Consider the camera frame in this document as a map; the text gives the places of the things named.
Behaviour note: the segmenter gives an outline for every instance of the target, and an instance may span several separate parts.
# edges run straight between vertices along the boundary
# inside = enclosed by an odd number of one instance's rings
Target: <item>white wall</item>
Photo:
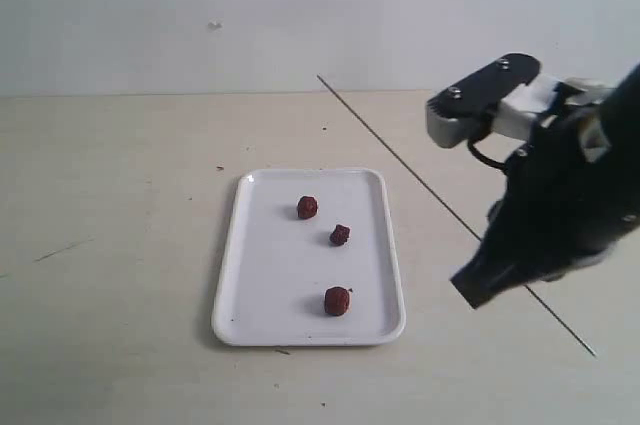
[[[0,0],[0,95],[441,87],[497,55],[617,80],[640,0]],[[207,28],[220,21],[217,31]]]

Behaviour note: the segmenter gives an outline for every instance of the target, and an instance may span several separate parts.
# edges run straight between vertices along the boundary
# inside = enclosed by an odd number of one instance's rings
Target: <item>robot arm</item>
[[[427,130],[507,177],[471,261],[451,279],[477,308],[497,294],[602,261],[640,225],[640,67],[611,90],[540,73],[509,54],[427,102]],[[475,144],[490,133],[523,140],[504,162]]]

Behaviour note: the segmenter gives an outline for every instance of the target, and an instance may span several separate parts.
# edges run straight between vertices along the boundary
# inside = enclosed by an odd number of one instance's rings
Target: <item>dried fruit piece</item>
[[[344,245],[349,240],[349,233],[351,229],[349,227],[345,227],[344,225],[336,225],[336,228],[331,235],[329,235],[329,240],[334,245]]]
[[[339,317],[349,309],[349,292],[342,287],[333,287],[324,293],[324,311]]]
[[[318,202],[313,197],[302,197],[298,202],[298,218],[315,217],[318,213]]]

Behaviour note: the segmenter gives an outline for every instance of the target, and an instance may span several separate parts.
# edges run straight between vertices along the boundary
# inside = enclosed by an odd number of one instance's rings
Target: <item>white tray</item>
[[[303,195],[318,214],[297,217]],[[351,228],[336,247],[336,224]],[[327,288],[352,288],[349,311],[324,313]],[[375,345],[404,329],[382,176],[367,169],[256,170],[240,179],[212,326],[229,345]]]

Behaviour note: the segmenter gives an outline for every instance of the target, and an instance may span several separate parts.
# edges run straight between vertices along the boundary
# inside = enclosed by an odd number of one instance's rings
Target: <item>scratch mark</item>
[[[83,244],[88,243],[88,242],[93,242],[93,240],[95,240],[95,239],[90,238],[88,240],[82,240],[80,242],[70,243],[66,247],[61,248],[60,250],[56,250],[55,252],[47,253],[46,255],[43,255],[42,257],[34,260],[33,262],[34,263],[41,262],[42,260],[45,260],[45,259],[47,259],[49,257],[53,257],[54,255],[57,255],[58,253],[66,252],[67,250],[71,250],[73,248],[79,247],[80,245],[83,245]]]

